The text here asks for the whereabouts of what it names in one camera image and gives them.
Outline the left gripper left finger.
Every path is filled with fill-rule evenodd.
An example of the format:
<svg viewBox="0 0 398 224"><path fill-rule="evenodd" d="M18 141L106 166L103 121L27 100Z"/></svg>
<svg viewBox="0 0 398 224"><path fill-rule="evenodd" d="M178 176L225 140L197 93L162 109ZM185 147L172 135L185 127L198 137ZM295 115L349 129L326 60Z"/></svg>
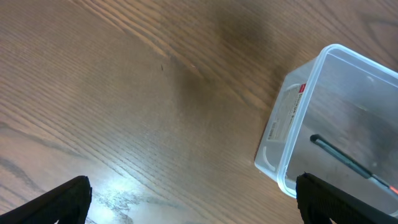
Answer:
<svg viewBox="0 0 398 224"><path fill-rule="evenodd" d="M5 224L85 224L92 199L89 178L77 176L1 215Z"/></svg>

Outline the small black-handled hammer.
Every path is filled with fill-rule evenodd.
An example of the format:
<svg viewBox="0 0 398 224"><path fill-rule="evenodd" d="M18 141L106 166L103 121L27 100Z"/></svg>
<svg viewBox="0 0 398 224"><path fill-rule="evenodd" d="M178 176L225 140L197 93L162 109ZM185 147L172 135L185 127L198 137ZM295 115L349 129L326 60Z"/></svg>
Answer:
<svg viewBox="0 0 398 224"><path fill-rule="evenodd" d="M329 155L340 161L342 164L353 170L361 177L367 179L368 181L373 182L375 185L385 190L386 192L389 192L389 194L391 194L393 197L397 198L396 188L388 184L385 180L381 179L377 175L373 174L369 169L365 168L365 166L361 165L352 157L344 153L342 150L332 145L330 142L328 142L325 138L321 137L319 134L311 135L310 142L322 148Z"/></svg>

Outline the clear plastic container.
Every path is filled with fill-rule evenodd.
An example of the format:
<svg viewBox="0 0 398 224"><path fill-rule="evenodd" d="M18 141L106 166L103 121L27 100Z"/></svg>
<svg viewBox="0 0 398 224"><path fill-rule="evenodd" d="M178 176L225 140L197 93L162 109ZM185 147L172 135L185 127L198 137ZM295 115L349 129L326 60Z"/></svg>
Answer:
<svg viewBox="0 0 398 224"><path fill-rule="evenodd" d="M311 173L397 216L397 198L310 142L319 134L397 189L397 73L340 44L325 47L285 78L255 166L296 197Z"/></svg>

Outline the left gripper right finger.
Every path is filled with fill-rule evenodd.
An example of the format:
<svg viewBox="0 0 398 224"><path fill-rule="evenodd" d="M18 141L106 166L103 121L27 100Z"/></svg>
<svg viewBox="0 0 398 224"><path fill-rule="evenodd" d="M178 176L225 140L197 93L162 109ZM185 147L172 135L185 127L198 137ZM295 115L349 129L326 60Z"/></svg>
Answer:
<svg viewBox="0 0 398 224"><path fill-rule="evenodd" d="M297 177L296 193L304 224L397 224L396 218L310 173Z"/></svg>

